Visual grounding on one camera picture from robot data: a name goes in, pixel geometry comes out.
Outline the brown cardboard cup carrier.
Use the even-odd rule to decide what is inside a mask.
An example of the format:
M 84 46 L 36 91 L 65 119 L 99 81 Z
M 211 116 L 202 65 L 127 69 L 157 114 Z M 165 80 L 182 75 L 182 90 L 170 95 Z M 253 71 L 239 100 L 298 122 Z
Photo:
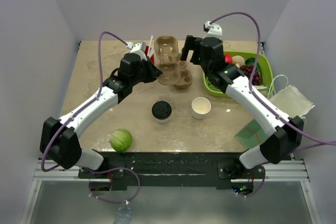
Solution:
M 154 42 L 154 51 L 158 58 L 156 66 L 162 72 L 158 77 L 159 83 L 165 86 L 177 84 L 181 77 L 177 39 L 173 36 L 158 37 Z

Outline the black plastic cup lid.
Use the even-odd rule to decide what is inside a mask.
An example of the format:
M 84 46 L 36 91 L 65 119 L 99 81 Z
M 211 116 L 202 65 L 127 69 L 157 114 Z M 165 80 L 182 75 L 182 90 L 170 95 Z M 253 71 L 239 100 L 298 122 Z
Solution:
M 152 106 L 152 115 L 159 120 L 165 120 L 169 118 L 172 114 L 172 107 L 166 101 L 158 101 Z

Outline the white paper coffee cup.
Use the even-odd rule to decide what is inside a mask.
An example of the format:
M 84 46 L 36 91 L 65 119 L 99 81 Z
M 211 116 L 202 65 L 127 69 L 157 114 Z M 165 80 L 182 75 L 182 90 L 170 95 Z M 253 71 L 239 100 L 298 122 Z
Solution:
M 192 116 L 197 120 L 202 120 L 211 111 L 211 102 L 205 97 L 197 97 L 192 103 Z
M 169 121 L 169 118 L 164 118 L 164 119 L 154 118 L 154 119 L 159 124 L 165 124 Z

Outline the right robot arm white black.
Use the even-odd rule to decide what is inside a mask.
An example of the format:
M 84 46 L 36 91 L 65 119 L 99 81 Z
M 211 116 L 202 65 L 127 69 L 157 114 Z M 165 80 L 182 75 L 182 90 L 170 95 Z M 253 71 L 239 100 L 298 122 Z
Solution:
M 229 95 L 259 123 L 267 139 L 242 153 L 232 170 L 239 178 L 246 178 L 253 168 L 264 164 L 278 164 L 301 144 L 304 122 L 299 116 L 290 117 L 249 84 L 244 72 L 235 64 L 226 63 L 223 42 L 215 37 L 186 36 L 181 52 L 185 61 L 192 51 L 191 63 L 199 65 L 212 85 Z

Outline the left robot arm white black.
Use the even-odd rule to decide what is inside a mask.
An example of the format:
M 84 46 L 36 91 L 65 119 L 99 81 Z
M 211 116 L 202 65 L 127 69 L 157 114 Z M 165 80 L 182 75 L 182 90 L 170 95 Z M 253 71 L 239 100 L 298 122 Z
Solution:
M 49 158 L 64 169 L 84 167 L 97 178 L 105 177 L 109 165 L 104 162 L 104 157 L 97 151 L 83 150 L 79 138 L 95 120 L 130 95 L 136 84 L 154 82 L 161 75 L 162 71 L 148 57 L 136 53 L 125 54 L 119 67 L 80 107 L 59 119 L 49 117 L 43 123 L 41 164 L 44 165 Z

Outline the red apple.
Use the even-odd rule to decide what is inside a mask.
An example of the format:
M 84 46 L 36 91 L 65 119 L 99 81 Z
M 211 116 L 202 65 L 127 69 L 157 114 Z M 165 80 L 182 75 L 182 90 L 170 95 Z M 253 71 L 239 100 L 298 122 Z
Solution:
M 224 54 L 224 58 L 225 58 L 226 63 L 233 63 L 233 59 L 232 59 L 231 55 Z

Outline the white wrapped straw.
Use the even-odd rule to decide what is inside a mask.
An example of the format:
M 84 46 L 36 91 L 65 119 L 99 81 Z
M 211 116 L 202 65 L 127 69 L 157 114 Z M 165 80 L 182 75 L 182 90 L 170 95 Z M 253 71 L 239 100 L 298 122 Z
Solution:
M 149 43 L 149 49 L 148 49 L 148 56 L 151 55 L 151 51 L 152 51 L 152 43 L 153 43 L 153 35 L 151 35 L 151 37 L 150 37 L 150 43 Z

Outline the stack of cardboard carriers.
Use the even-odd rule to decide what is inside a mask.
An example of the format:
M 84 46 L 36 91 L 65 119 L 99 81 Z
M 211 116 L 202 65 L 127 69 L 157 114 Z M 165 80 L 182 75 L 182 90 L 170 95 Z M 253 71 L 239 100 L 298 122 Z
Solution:
M 193 82 L 193 77 L 191 72 L 187 68 L 187 61 L 179 61 L 179 63 L 181 77 L 177 84 L 175 84 L 173 87 L 178 90 L 187 89 L 191 86 Z

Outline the dark red grapes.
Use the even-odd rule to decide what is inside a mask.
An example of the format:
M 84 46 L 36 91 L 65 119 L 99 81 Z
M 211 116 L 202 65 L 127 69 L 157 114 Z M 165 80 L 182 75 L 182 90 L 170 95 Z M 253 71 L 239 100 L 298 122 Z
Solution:
M 243 65 L 243 66 L 241 66 L 240 69 L 243 71 L 245 76 L 247 76 L 247 78 L 250 78 L 251 74 L 252 74 L 252 71 L 253 71 L 253 67 L 254 67 L 253 65 Z M 254 86 L 262 85 L 262 75 L 258 70 L 256 70 L 254 75 L 253 75 L 252 84 Z

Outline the dark green leafy vegetable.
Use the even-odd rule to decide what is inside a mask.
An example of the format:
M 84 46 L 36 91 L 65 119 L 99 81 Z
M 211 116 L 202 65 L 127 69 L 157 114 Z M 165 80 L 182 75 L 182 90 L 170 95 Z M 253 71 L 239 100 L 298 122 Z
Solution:
M 261 67 L 259 65 L 258 62 L 256 62 L 256 58 L 248 58 L 246 61 L 245 61 L 245 65 L 250 69 L 252 70 L 255 63 L 257 64 L 256 65 L 256 71 L 259 72 L 260 74 L 262 73 L 262 70 L 261 70 Z

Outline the green plastic bin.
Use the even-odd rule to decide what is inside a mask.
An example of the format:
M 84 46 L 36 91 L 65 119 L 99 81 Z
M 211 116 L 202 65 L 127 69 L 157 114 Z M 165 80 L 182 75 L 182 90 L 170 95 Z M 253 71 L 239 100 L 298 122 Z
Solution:
M 224 54 L 229 54 L 229 55 L 231 55 L 231 57 L 236 56 L 236 55 L 240 55 L 245 59 L 245 61 L 248 58 L 255 58 L 256 57 L 255 52 L 225 51 Z M 268 59 L 262 54 L 259 54 L 259 59 L 258 59 L 257 62 L 259 63 L 259 65 L 261 67 L 261 70 L 262 70 L 261 75 L 262 75 L 262 79 L 263 79 L 263 84 L 260 85 L 260 86 L 254 86 L 254 87 L 261 94 L 263 94 L 264 96 L 267 96 L 270 84 L 273 80 L 272 69 L 271 69 L 271 66 L 269 64 Z M 203 75 L 203 80 L 204 80 L 205 88 L 210 95 L 212 95 L 214 97 L 229 98 L 229 96 L 227 94 L 222 93 L 220 89 L 213 86 L 210 83 L 210 81 L 208 80 L 208 78 L 205 77 L 205 75 Z

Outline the green cabbage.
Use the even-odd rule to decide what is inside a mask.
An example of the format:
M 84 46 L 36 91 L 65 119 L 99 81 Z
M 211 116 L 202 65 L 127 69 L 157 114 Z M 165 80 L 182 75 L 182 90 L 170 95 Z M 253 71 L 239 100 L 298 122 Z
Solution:
M 125 152 L 132 144 L 132 135 L 126 129 L 118 129 L 109 139 L 111 147 L 117 152 Z

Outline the green paper bag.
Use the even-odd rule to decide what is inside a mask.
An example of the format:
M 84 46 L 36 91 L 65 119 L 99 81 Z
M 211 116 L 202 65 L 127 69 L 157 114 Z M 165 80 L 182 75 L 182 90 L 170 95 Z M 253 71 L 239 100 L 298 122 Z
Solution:
M 246 124 L 236 135 L 235 138 L 247 149 L 253 148 L 266 141 L 268 136 L 256 120 Z

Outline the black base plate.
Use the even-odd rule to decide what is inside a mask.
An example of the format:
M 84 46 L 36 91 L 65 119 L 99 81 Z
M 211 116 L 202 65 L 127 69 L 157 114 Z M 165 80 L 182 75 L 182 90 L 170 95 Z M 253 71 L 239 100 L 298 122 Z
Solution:
M 232 170 L 238 153 L 167 153 L 103 152 L 106 159 L 99 173 L 82 169 L 79 178 L 91 182 L 110 182 L 113 190 L 129 186 L 142 187 L 215 187 L 231 189 L 234 182 L 252 188 L 263 178 L 263 168 L 256 166 L 243 172 Z

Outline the aluminium frame rail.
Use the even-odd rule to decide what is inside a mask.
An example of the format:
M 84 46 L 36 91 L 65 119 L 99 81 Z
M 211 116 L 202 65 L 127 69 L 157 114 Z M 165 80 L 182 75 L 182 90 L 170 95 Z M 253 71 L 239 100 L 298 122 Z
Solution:
M 265 164 L 265 181 L 270 182 L 309 182 L 304 160 L 281 161 L 278 164 Z

